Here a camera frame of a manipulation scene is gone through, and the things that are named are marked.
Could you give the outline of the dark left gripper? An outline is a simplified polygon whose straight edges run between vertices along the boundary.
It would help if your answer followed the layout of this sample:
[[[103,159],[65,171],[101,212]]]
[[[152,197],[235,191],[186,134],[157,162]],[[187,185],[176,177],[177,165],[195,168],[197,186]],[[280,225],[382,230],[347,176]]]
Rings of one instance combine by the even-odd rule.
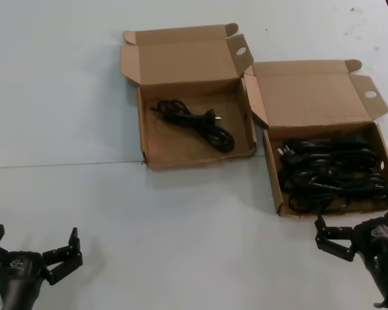
[[[0,224],[0,241],[4,225]],[[12,251],[0,259],[0,309],[30,310],[39,296],[44,279],[55,285],[83,265],[74,227],[67,246],[41,254]]]

